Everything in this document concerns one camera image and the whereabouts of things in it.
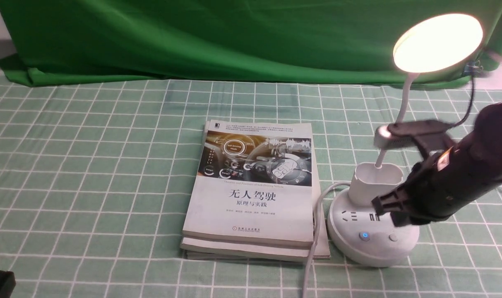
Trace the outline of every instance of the green backdrop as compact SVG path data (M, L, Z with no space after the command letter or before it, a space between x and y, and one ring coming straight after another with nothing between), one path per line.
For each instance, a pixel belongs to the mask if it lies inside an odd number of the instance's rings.
M0 66L34 87L168 77L402 83L394 42L448 12L475 15L502 55L502 0L0 0L0 11L18 51ZM463 83L462 67L417 82Z

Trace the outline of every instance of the publisher logo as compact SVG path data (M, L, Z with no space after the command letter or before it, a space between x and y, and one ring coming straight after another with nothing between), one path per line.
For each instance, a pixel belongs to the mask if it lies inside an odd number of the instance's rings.
M245 227L245 226L234 226L234 227L232 227L232 230L238 231L238 232L260 233L259 228L250 228L250 227Z

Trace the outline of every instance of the steering wheel image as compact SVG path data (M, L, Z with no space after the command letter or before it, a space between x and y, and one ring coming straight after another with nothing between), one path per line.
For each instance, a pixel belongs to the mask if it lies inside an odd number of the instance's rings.
M249 153L243 164L243 180L311 185L311 168L308 140L271 138Z

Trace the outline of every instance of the desk lamp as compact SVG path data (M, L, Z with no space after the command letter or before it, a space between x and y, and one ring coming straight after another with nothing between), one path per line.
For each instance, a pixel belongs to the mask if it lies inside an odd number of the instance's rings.
M422 73L432 73L454 66L472 55L481 44L483 30L477 19L466 14L444 14L427 19L405 32L393 49L394 63L406 72L402 104L396 122L404 119L408 94L413 81ZM386 126L378 128L378 136L390 135ZM394 266L406 258L415 247L419 227L396 227L389 215L378 216L371 201L402 183L402 170L383 163L382 149L375 163L358 164L349 188L334 198L328 214L328 232L332 241L347 257L372 267Z

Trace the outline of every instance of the blue power button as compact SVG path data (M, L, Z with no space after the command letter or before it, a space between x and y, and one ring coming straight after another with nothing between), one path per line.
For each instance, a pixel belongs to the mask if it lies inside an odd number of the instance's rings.
M361 239L363 241L368 241L368 240L370 240L370 236L368 235L367 232L361 232L359 234L359 239Z

